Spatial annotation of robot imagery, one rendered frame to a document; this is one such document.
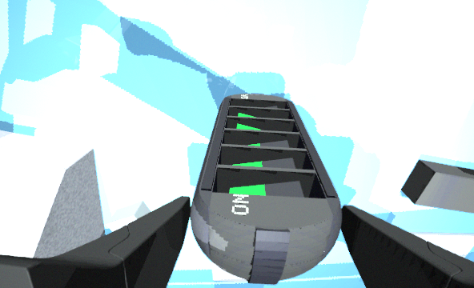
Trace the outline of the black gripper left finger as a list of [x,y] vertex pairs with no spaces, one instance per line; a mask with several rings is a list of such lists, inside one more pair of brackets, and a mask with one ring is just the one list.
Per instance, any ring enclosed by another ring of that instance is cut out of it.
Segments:
[[190,197],[178,197],[51,258],[0,254],[0,288],[167,288],[190,208]]

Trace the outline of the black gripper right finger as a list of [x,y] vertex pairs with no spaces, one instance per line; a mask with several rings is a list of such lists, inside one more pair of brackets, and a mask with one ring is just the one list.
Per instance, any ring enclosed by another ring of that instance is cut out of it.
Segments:
[[356,206],[341,231],[366,288],[474,288],[474,262]]

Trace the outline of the dark grey controller unit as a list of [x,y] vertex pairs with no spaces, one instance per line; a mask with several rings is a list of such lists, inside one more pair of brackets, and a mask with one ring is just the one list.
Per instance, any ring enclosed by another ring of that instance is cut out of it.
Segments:
[[202,252],[249,284],[295,278],[330,253],[342,207],[293,101],[222,100],[190,214]]

